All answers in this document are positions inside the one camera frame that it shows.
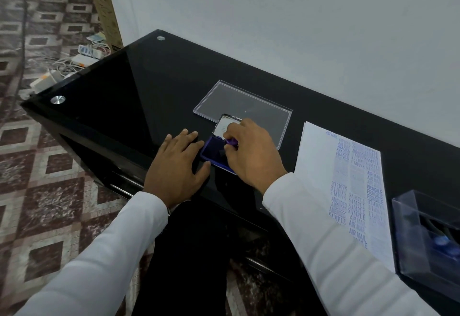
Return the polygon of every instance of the white wall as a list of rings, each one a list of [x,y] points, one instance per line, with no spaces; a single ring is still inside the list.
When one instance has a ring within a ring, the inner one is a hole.
[[[163,29],[460,146],[460,0],[113,0]]]

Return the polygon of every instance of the black pants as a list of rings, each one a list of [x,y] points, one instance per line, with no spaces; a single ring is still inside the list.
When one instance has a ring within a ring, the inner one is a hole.
[[[228,246],[223,220],[207,206],[179,205],[155,240],[133,315],[225,315]]]

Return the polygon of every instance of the clear plastic lid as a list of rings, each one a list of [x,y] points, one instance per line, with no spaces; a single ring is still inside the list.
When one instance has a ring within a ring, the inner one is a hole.
[[[224,81],[218,81],[193,112],[216,123],[224,113],[241,119],[250,118],[268,131],[279,149],[292,110]]]

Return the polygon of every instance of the black glass table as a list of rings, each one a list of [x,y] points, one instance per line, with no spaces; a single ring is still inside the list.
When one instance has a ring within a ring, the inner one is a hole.
[[[30,98],[23,107],[96,182],[130,198],[142,189],[166,134],[188,128],[198,131],[200,139],[210,137],[215,123],[193,109],[218,80],[292,109],[279,150],[288,171],[294,171],[303,124],[309,121],[381,151],[390,216],[391,199],[411,189],[459,207],[459,148],[162,30]],[[58,95],[65,101],[53,104]],[[263,209],[261,194],[231,173],[213,167],[197,196],[252,228],[283,235]],[[292,247],[286,251],[290,256]],[[458,308],[404,280],[438,312],[447,315]]]

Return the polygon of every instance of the hand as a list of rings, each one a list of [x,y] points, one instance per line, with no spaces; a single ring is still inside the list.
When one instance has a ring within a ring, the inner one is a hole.
[[[157,196],[168,208],[191,197],[209,176],[209,161],[192,173],[192,162],[204,145],[202,140],[192,143],[197,136],[198,132],[189,134],[186,129],[175,138],[168,134],[147,172],[144,191]]]
[[[230,168],[262,195],[276,179],[287,174],[268,132],[249,118],[240,124],[230,123],[224,138],[238,140],[238,150],[229,144],[224,146]]]

